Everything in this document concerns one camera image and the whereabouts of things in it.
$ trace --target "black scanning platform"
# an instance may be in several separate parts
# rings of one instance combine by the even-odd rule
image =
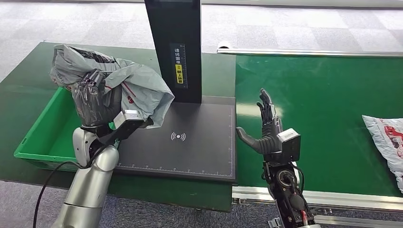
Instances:
[[[172,103],[161,128],[138,129],[119,145],[116,171],[235,182],[235,98]]]
[[[121,142],[116,171],[235,182],[235,98],[202,96],[200,0],[144,2],[175,100],[161,128]]]

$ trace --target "red printed logo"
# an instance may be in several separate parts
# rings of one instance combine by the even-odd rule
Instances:
[[[403,159],[403,133],[398,132],[394,127],[384,127],[386,135],[392,142],[393,147],[396,149],[397,156]]]
[[[133,104],[133,103],[134,103],[133,99],[132,99],[130,96],[127,96],[127,99],[129,100],[129,104]]]

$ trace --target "green plastic bin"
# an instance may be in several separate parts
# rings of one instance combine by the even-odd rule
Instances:
[[[54,169],[64,161],[76,161],[73,131],[81,125],[70,91],[59,88],[14,152],[41,169]],[[74,165],[60,168],[76,171]]]

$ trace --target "robotic arm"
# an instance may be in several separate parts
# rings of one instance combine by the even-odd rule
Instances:
[[[314,215],[309,209],[302,195],[304,176],[302,174],[302,186],[298,186],[298,173],[300,169],[295,162],[299,160],[301,138],[292,128],[283,131],[280,118],[276,114],[275,107],[264,90],[260,90],[258,102],[262,117],[262,138],[254,139],[241,128],[236,131],[239,138],[263,155],[263,174],[268,184],[270,195],[275,200],[281,222],[274,221],[272,228],[320,228],[315,224]]]
[[[143,121],[136,110],[121,111],[120,86],[111,91],[109,105],[104,105],[105,77],[104,73],[94,70],[72,86],[82,122],[82,126],[73,132],[73,146],[80,168],[52,228],[98,227],[113,169],[119,160],[114,146],[116,140],[127,139],[137,128],[153,124],[150,118]],[[116,130],[109,128],[111,121]]]

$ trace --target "red wire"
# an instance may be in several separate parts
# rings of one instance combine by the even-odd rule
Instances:
[[[306,212],[304,210],[301,210],[301,215],[302,215],[302,221],[307,221],[308,220],[307,214],[306,214]]]

